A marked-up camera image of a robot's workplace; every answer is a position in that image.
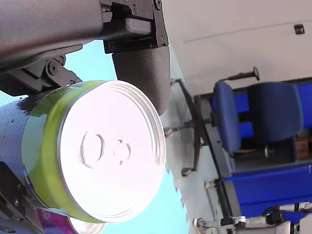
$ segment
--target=blue cabinet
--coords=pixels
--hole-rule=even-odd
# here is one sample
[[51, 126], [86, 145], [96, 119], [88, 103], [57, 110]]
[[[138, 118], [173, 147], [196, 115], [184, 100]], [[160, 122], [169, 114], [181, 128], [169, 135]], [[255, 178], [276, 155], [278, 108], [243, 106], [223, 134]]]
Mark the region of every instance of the blue cabinet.
[[[273, 205], [312, 201], [312, 164], [300, 164], [271, 170], [236, 173], [223, 179], [232, 181], [242, 215], [261, 215]], [[297, 222], [302, 214], [288, 213]]]

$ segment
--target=metal bracket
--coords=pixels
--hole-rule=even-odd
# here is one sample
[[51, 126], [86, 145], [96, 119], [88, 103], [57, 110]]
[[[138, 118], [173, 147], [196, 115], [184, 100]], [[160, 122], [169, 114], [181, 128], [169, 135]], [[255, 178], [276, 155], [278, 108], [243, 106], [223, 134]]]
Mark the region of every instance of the metal bracket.
[[161, 0], [101, 0], [105, 53], [168, 45]]
[[0, 217], [2, 219], [24, 219], [26, 188], [10, 168], [0, 162]]
[[0, 90], [11, 96], [35, 95], [81, 82], [75, 73], [64, 68], [65, 61], [62, 55], [0, 74]]

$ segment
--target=chair leg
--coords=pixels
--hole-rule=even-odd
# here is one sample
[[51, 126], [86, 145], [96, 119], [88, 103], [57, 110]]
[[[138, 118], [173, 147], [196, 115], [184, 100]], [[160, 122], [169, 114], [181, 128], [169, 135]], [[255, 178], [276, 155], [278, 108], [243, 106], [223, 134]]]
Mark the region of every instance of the chair leg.
[[188, 177], [192, 172], [196, 172], [198, 170], [199, 163], [199, 155], [201, 148], [201, 131], [200, 126], [194, 127], [194, 162], [193, 168], [183, 168], [181, 174], [183, 177]]

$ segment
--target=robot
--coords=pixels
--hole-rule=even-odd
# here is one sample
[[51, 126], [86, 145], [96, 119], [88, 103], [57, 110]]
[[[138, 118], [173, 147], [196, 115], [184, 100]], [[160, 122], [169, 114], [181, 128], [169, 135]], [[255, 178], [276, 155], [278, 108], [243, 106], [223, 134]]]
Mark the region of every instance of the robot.
[[[193, 227], [198, 234], [205, 234], [210, 228], [232, 230], [237, 234], [308, 234], [312, 228], [312, 203], [300, 202], [267, 208], [262, 216], [246, 218], [245, 216], [222, 218], [218, 221], [193, 220]], [[307, 214], [299, 223], [286, 221], [286, 212], [303, 212]]]

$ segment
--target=chair backrest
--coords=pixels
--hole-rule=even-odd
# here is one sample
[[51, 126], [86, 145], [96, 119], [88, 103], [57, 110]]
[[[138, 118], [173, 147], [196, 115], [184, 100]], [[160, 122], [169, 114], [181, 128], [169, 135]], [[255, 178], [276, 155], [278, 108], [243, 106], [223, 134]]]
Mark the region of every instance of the chair backrest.
[[219, 81], [214, 86], [217, 124], [223, 148], [232, 153], [240, 149], [241, 138], [234, 93], [231, 87]]
[[303, 128], [303, 114], [296, 85], [264, 82], [248, 87], [254, 137], [267, 144], [294, 136]]

